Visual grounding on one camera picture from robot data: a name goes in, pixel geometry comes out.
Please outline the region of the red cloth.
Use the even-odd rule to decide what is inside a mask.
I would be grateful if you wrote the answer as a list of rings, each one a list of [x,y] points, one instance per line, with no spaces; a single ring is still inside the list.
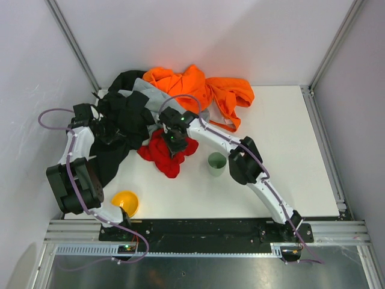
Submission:
[[[168,178],[176,178],[180,173],[180,165],[188,157],[196,152],[199,143],[196,140],[187,138],[187,148],[171,157],[170,151],[162,138],[163,129],[156,130],[149,141],[137,150],[141,158],[146,161],[154,162],[157,169]]]

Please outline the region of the grey sweatshirt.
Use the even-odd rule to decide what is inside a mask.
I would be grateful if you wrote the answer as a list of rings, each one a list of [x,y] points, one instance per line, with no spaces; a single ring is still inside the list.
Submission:
[[[171,97],[168,94],[166,94],[165,92],[157,89],[155,86],[151,85],[150,83],[148,83],[148,82],[146,82],[140,78],[137,78],[135,80],[134,86],[131,90],[120,89],[118,92],[125,97],[130,97],[134,92],[140,92],[149,98],[145,107],[148,110],[150,110],[150,112],[154,118],[155,124],[147,126],[150,138],[148,140],[145,140],[142,142],[142,145],[147,145],[149,143],[149,140],[151,139],[152,133],[155,132],[157,129],[161,128],[157,124],[157,120],[158,120],[157,115],[159,113],[159,110],[161,109],[161,105],[167,99],[169,99]],[[182,106],[180,106],[180,104],[177,102],[177,100],[180,100],[181,98],[182,97],[179,97],[177,99],[172,99],[172,100],[168,101],[166,103],[165,107],[174,108],[175,110],[177,110],[178,112],[183,114],[186,111],[186,109],[184,109]],[[205,109],[204,111],[202,111],[201,117],[205,121],[209,121],[209,119],[210,119],[209,110]]]

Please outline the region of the black cloth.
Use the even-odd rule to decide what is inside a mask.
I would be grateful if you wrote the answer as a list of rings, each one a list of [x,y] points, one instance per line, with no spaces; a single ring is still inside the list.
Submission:
[[[116,176],[129,151],[138,150],[149,139],[148,127],[155,123],[146,108],[149,97],[134,88],[144,74],[142,70],[120,73],[96,106],[103,117],[91,147],[91,165],[103,187]]]

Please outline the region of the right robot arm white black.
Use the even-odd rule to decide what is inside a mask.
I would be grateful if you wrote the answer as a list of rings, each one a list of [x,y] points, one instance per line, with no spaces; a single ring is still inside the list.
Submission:
[[[276,192],[252,138],[226,134],[193,112],[182,114],[171,107],[160,109],[158,122],[163,127],[162,138],[171,157],[185,151],[188,138],[210,145],[227,158],[233,180],[247,186],[258,196],[268,208],[273,221],[297,233],[303,218]]]

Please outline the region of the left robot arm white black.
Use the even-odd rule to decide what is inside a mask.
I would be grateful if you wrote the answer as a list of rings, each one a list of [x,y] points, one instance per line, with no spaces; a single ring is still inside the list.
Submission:
[[[59,209],[64,214],[87,214],[104,227],[131,225],[123,208],[105,200],[103,188],[117,174],[132,149],[125,135],[105,117],[94,115],[92,104],[78,104],[63,128],[67,144],[58,164],[46,169]]]

